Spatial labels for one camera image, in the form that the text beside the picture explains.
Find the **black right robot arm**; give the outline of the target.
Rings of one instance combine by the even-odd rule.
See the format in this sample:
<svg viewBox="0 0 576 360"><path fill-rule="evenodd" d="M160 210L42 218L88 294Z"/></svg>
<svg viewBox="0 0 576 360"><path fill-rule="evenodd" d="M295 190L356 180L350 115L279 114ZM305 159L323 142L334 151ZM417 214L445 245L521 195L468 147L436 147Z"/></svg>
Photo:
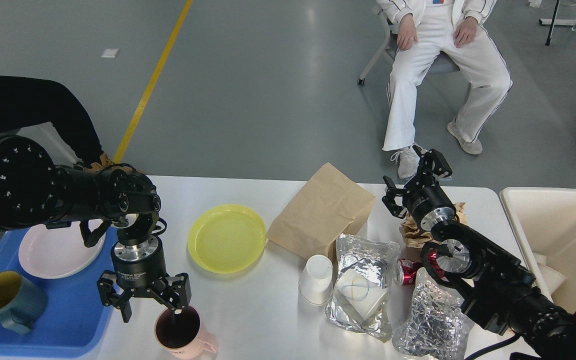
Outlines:
<svg viewBox="0 0 576 360"><path fill-rule="evenodd" d="M419 156L416 174L402 188L384 176L382 202L394 217L410 214L416 225L431 234L421 261L441 286L462 296L461 311L484 330L512 338L470 356L507 346L523 338L538 360L576 360L576 312L555 305L521 260L478 231L458 221L457 210L439 180L453 172L442 153L413 146Z"/></svg>

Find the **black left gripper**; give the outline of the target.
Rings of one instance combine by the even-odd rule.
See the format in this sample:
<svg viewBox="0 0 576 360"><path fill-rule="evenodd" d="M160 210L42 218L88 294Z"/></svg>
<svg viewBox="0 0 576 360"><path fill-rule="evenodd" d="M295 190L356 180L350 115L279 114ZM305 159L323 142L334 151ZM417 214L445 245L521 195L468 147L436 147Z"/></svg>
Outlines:
<svg viewBox="0 0 576 360"><path fill-rule="evenodd" d="M114 272L103 271L96 281L101 303L121 312L124 323L130 321L132 297L152 298L173 314L181 314L192 297L186 272L168 276L162 240L157 235L129 239L118 235L110 253ZM115 290L115 283L122 294Z"/></svg>

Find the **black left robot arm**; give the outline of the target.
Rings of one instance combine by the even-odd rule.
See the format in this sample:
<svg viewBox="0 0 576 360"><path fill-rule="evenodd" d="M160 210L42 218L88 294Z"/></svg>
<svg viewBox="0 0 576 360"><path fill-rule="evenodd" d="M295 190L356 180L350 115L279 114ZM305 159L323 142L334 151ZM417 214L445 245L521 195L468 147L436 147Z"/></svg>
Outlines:
<svg viewBox="0 0 576 360"><path fill-rule="evenodd" d="M152 298L172 315L189 307L188 274L171 276L166 269L161 208L156 186L129 164L77 170L54 164L32 139L0 134L0 230L78 222L83 244L91 248L115 227L113 270L102 273L97 289L101 303L119 309L124 322L132 315L132 298Z"/></svg>

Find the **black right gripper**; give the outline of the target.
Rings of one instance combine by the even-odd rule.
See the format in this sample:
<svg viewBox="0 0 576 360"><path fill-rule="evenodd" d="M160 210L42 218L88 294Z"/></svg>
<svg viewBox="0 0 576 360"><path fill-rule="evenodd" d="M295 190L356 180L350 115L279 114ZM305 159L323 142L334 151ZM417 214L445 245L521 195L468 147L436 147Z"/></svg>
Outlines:
<svg viewBox="0 0 576 360"><path fill-rule="evenodd" d="M393 179L384 175L386 190L382 203L395 218L404 219L409 212L419 229L430 231L438 223L453 220L457 214L454 203L440 185L440 180L453 175L453 169L443 153L436 149L424 150L413 145L413 150L419 157L416 174L412 177L412 189L416 191L407 196L409 192L404 187L396 187ZM404 205L398 204L396 199L403 197Z"/></svg>

